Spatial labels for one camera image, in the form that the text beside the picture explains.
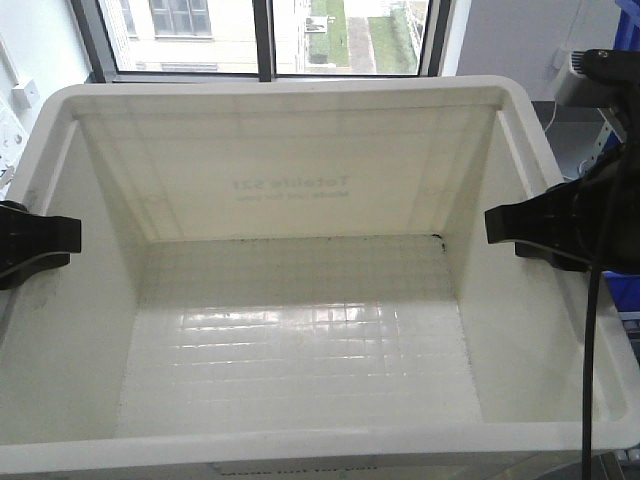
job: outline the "black cable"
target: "black cable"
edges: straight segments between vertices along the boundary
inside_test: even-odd
[[[584,330],[584,362],[582,367],[582,480],[591,480],[591,439],[593,431],[593,358],[596,330],[596,310],[598,306],[598,291],[602,274],[602,259],[609,241],[613,215],[622,183],[631,165],[632,153],[636,149],[633,129],[629,129],[626,150],[623,153],[613,185],[609,191],[605,212],[600,225],[595,255],[591,263],[589,290],[587,293],[587,313]]]

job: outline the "white plastic bin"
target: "white plastic bin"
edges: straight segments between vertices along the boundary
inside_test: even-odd
[[[0,472],[469,480],[577,459],[585,279],[487,245],[483,221],[561,181],[498,77],[58,93],[9,197],[80,218],[83,252],[12,294]],[[628,447],[638,367],[605,294],[597,335],[594,447]]]

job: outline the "bin floor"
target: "bin floor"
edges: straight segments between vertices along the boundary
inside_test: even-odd
[[[119,436],[481,422],[442,241],[149,247]]]

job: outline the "building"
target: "building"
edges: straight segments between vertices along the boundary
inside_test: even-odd
[[[101,0],[125,71],[256,73],[251,0]],[[305,70],[309,0],[275,0],[278,68]]]

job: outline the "white wall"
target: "white wall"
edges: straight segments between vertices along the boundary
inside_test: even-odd
[[[89,68],[67,0],[1,0],[0,33],[24,76],[35,80],[40,100],[29,109],[13,102],[13,84],[0,65],[0,96],[11,105],[27,131],[52,93],[84,83]]]
[[[473,0],[457,74],[503,75],[553,100],[558,49],[612,48],[619,17],[614,0]]]

